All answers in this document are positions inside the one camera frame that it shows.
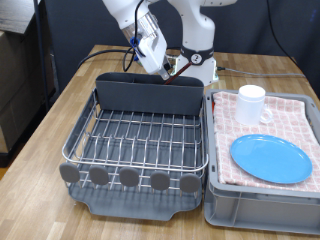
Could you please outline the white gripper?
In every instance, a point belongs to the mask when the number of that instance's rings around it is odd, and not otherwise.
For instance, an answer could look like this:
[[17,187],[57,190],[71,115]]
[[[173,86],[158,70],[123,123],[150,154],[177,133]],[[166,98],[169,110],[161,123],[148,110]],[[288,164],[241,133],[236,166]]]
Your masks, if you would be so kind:
[[146,72],[148,74],[158,73],[164,80],[168,80],[172,64],[165,56],[167,43],[162,32],[156,31],[147,37],[143,37],[138,48],[143,53],[138,58]]

